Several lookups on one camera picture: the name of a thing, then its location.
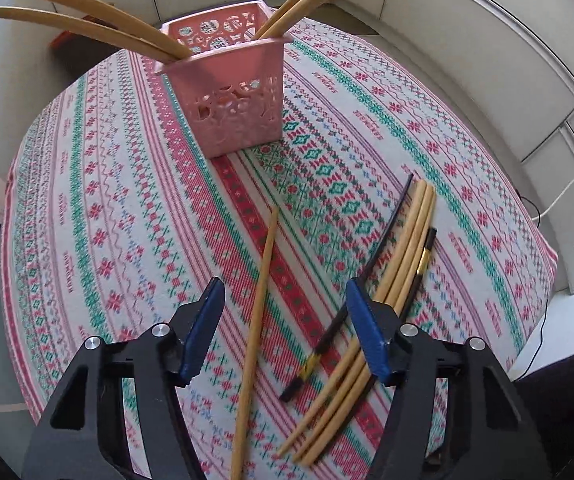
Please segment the lone bamboo chopstick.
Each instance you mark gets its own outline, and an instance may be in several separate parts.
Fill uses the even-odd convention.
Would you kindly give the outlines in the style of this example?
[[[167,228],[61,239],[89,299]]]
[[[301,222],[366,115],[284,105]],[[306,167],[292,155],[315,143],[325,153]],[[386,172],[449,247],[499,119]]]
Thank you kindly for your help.
[[[268,224],[263,249],[259,279],[255,287],[247,347],[246,353],[244,354],[244,369],[242,370],[242,382],[239,391],[235,435],[232,441],[232,461],[230,462],[230,478],[232,478],[232,480],[239,480],[244,475],[248,420],[253,396],[256,363],[258,362],[261,342],[267,284],[270,279],[270,263],[272,262],[278,227],[278,216],[279,209],[278,207],[274,207],[270,214],[270,223]]]

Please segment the patterned tablecloth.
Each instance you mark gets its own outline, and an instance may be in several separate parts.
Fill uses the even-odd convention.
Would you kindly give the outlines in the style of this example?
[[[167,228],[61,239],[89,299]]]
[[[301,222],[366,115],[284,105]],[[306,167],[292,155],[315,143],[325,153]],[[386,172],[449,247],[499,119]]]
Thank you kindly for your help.
[[[120,51],[35,118],[8,176],[2,288],[10,356],[39,418],[90,336],[137,337],[198,298],[226,306],[180,390],[206,475],[225,479],[266,223],[280,218],[247,444],[251,479],[360,479],[392,393],[375,387],[311,467],[279,453],[352,339],[344,326],[289,402],[281,391],[343,304],[409,177],[436,192],[436,244],[410,318],[478,336],[511,367],[541,318],[557,255],[492,156],[423,84],[366,41],[306,20],[285,48],[282,136],[207,159],[153,62]]]

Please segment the red-lined dark trash bin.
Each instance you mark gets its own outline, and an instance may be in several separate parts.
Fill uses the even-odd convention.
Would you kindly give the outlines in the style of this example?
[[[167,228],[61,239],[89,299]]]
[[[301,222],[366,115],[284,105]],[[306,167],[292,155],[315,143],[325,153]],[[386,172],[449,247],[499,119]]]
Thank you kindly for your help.
[[[60,60],[90,62],[101,61],[116,53],[117,47],[74,32],[60,32],[49,44],[49,49]]]

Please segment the black thin chopstick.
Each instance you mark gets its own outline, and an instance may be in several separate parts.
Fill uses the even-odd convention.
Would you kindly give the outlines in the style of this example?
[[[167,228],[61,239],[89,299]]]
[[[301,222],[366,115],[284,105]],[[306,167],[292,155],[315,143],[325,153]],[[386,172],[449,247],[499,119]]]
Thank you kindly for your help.
[[[414,176],[410,174],[407,177],[405,182],[403,191],[401,192],[400,199],[396,204],[394,211],[391,214],[391,217],[384,228],[380,239],[376,245],[376,248],[372,251],[367,262],[362,267],[360,271],[360,275],[358,276],[363,282],[366,281],[370,274],[372,274],[372,270],[380,257],[380,254],[383,251],[383,248],[386,247],[388,237],[394,227],[395,221],[398,218],[398,214],[400,213],[402,206],[404,204],[405,197],[412,186],[414,180]],[[302,388],[302,386],[308,381],[308,378],[316,369],[317,363],[322,358],[322,356],[329,350],[332,343],[334,342],[334,337],[337,335],[338,331],[342,329],[342,326],[348,317],[348,307],[346,304],[342,304],[341,309],[337,312],[337,314],[332,319],[331,323],[324,331],[323,335],[319,337],[319,340],[316,342],[316,345],[313,351],[310,353],[308,358],[305,360],[304,364],[300,367],[300,370],[296,373],[296,376],[288,383],[287,387],[282,390],[281,395],[279,396],[279,400],[281,402],[290,402],[292,398],[298,393],[298,391]]]

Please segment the pink perforated utensil basket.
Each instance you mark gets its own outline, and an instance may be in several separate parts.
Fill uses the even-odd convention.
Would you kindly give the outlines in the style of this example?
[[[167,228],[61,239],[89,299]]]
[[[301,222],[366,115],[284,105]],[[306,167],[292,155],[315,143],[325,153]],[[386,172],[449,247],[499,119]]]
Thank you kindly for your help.
[[[282,137],[284,47],[292,38],[256,40],[273,14],[262,0],[220,6],[168,21],[161,32],[191,50],[165,75],[202,154],[211,159]]]

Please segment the black gold-banded chopstick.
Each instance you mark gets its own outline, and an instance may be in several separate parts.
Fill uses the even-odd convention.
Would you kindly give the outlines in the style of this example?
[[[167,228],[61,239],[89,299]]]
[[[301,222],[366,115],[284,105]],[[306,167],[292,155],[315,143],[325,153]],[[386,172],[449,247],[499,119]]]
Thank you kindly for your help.
[[[410,341],[421,333],[420,328],[416,324],[409,322],[407,318],[410,308],[416,299],[417,292],[419,292],[424,274],[426,273],[435,240],[436,229],[429,228],[424,237],[424,241],[417,249],[417,255],[414,255],[412,267],[410,268],[410,273],[405,277],[403,288],[398,296],[395,297],[395,300],[401,299],[402,304],[397,307],[391,307],[390,304],[383,302],[383,304],[387,304],[398,315],[398,330],[391,342],[390,363],[393,367],[394,374],[402,368],[401,365],[398,365],[398,361],[403,359],[403,353],[409,352],[410,348],[412,348]]]

